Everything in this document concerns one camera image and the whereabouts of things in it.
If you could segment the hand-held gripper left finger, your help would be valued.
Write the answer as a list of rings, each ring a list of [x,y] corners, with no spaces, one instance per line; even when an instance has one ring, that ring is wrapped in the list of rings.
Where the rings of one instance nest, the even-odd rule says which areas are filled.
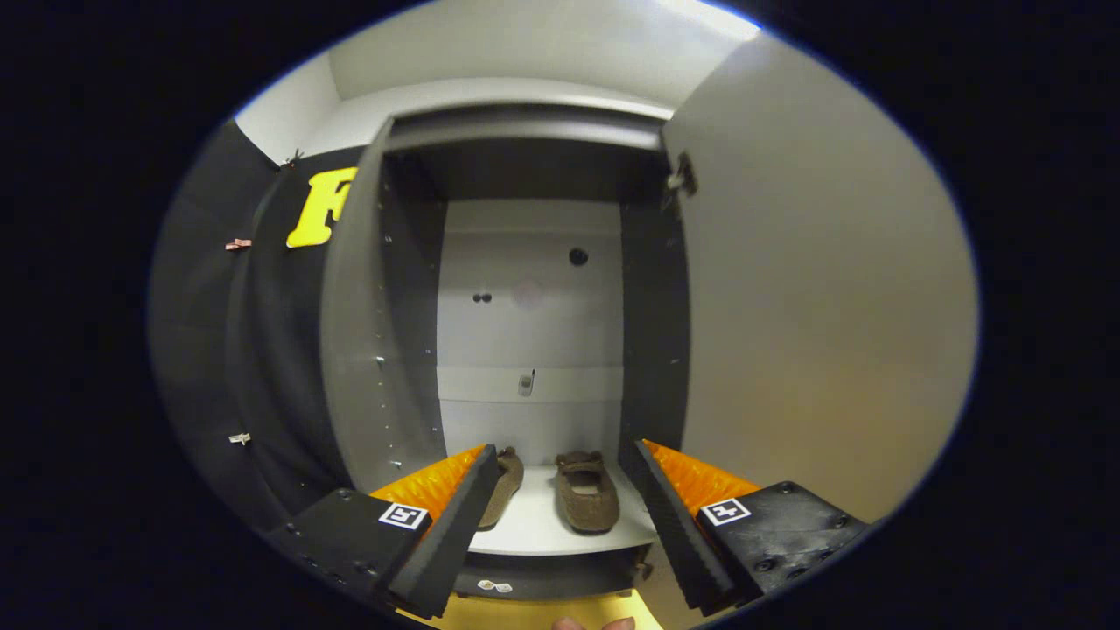
[[[439,618],[498,479],[500,454],[480,445],[376,492],[333,490],[267,541],[361,605]]]

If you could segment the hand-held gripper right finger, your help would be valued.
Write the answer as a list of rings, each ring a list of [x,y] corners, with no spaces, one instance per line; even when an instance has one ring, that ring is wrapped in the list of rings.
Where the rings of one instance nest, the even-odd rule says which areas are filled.
[[[756,487],[651,441],[633,443],[633,485],[687,606],[721,613],[812,577],[868,524],[800,487]]]

